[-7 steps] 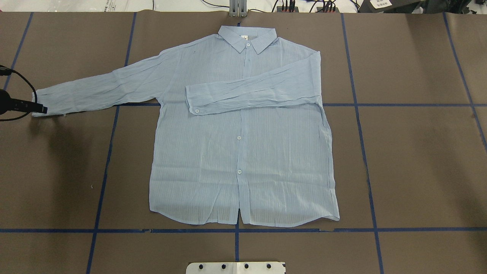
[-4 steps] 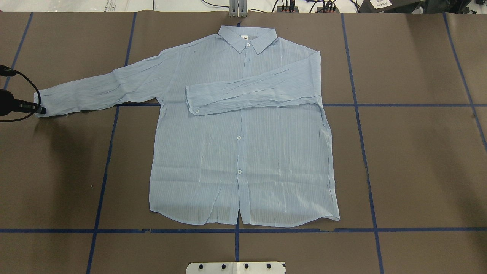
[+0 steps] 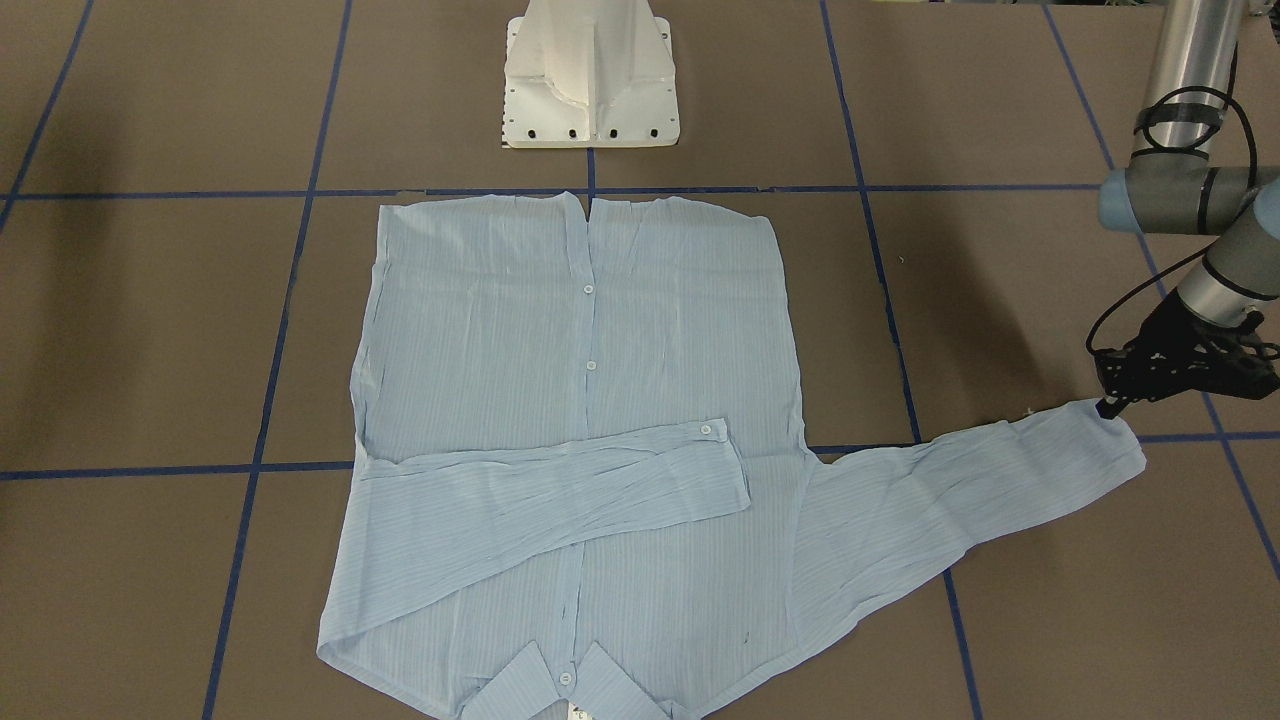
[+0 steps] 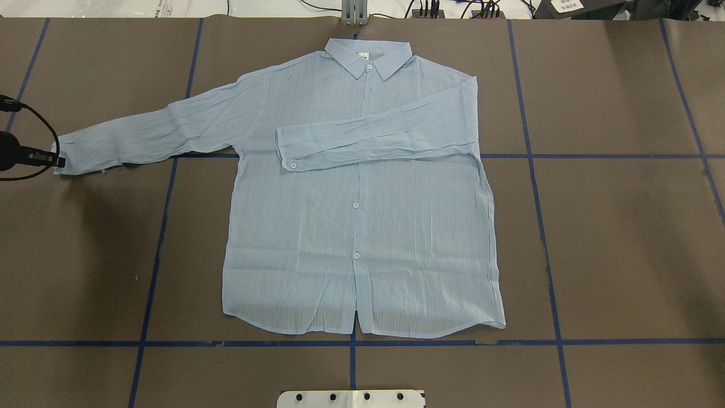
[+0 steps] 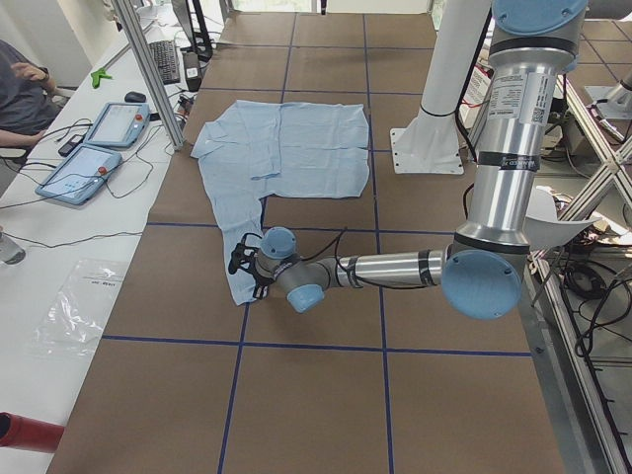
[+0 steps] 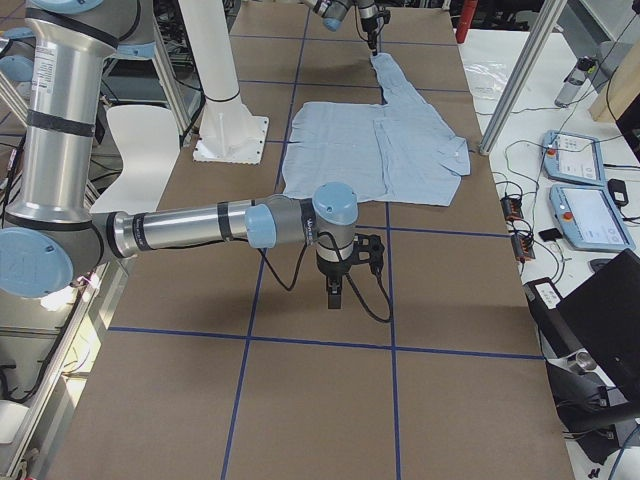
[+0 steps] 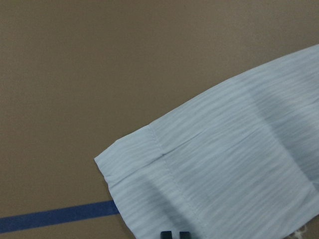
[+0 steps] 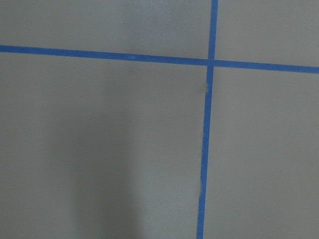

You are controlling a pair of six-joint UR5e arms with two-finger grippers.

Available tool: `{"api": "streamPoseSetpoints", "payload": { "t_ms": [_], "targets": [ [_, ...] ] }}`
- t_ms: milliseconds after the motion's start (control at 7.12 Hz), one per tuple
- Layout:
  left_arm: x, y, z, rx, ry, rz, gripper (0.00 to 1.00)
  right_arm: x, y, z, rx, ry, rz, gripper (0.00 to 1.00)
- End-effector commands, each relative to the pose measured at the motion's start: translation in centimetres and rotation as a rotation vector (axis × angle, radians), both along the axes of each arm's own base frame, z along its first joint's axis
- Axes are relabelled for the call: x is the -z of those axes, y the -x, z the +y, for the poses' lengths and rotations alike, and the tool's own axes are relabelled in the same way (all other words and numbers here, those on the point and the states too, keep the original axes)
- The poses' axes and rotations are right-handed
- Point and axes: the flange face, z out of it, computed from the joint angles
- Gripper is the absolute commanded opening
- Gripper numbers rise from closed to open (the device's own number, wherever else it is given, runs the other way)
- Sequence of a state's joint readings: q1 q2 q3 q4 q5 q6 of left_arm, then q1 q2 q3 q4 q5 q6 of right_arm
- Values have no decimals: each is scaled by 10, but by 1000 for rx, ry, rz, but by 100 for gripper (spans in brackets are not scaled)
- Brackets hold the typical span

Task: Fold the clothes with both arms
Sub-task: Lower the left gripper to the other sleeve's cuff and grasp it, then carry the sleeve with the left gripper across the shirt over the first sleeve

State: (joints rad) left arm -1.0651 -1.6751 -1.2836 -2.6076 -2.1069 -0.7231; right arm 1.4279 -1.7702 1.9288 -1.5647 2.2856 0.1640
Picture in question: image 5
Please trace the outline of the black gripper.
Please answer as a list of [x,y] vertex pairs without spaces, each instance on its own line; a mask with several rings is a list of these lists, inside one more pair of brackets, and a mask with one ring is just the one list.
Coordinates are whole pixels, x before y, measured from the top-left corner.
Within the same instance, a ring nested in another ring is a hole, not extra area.
[[259,248],[249,246],[247,238],[249,234],[244,234],[240,242],[231,252],[228,264],[228,272],[235,275],[239,270],[251,275],[255,280],[255,288],[253,297],[257,300],[263,300],[268,296],[271,286],[271,276],[258,267],[257,257]]

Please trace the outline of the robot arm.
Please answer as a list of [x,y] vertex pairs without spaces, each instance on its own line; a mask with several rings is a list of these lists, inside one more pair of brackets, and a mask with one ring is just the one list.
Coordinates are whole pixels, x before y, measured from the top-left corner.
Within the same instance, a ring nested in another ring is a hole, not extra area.
[[278,102],[282,110],[307,104],[310,113],[352,108],[366,124],[362,161],[314,180],[295,177],[292,197],[270,195],[258,224],[323,232],[349,226],[379,232],[381,252],[396,249],[397,234],[421,234],[422,242],[446,246],[462,220],[457,198],[474,168],[462,176],[397,175],[385,148],[388,122],[404,123],[426,82],[435,46],[431,17],[416,14],[233,13],[222,35],[227,52],[260,59],[287,56],[280,89],[239,93],[239,98]]

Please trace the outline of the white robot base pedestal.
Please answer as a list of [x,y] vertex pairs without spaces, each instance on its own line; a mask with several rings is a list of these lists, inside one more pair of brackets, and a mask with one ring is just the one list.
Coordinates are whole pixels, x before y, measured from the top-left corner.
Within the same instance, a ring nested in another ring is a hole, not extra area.
[[445,3],[419,112],[407,127],[390,130],[397,174],[463,173],[455,120],[490,13],[487,0]]

